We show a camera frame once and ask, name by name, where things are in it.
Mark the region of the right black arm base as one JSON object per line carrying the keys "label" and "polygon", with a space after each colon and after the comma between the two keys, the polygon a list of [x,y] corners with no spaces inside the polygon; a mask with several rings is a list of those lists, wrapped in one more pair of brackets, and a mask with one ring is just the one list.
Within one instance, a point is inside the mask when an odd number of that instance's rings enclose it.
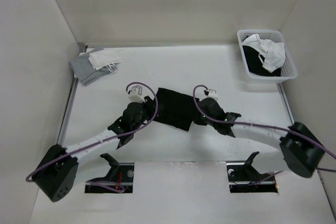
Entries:
{"label": "right black arm base", "polygon": [[226,163],[231,193],[278,193],[275,176],[259,173],[253,166],[259,152],[253,152],[245,161]]}

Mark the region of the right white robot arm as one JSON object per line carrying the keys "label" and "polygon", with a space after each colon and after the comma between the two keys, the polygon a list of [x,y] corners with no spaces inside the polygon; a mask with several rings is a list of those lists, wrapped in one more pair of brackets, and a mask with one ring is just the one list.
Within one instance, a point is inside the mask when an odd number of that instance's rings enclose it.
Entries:
{"label": "right white robot arm", "polygon": [[269,145],[272,153],[254,154],[244,166],[244,175],[251,180],[261,174],[289,170],[303,178],[310,178],[317,169],[326,149],[302,123],[288,128],[247,121],[241,114],[225,112],[213,98],[196,102],[198,118],[212,126],[219,134],[243,138]]}

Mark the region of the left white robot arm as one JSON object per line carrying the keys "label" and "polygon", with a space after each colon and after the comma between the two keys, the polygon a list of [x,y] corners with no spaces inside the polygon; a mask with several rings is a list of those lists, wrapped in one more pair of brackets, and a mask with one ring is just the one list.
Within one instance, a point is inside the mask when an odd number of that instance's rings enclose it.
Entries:
{"label": "left white robot arm", "polygon": [[114,123],[98,135],[68,147],[55,144],[49,148],[27,181],[34,182],[52,201],[63,199],[75,185],[81,165],[98,157],[107,161],[107,153],[128,144],[134,134],[149,126],[159,109],[157,98],[131,102]]}

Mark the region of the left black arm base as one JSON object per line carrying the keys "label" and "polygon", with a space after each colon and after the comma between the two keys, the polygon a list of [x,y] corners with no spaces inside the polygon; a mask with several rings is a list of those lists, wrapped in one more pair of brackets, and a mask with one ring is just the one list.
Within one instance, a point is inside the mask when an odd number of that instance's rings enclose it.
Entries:
{"label": "left black arm base", "polygon": [[135,163],[119,163],[108,153],[100,155],[109,165],[105,176],[91,179],[85,185],[85,194],[131,194],[133,193]]}

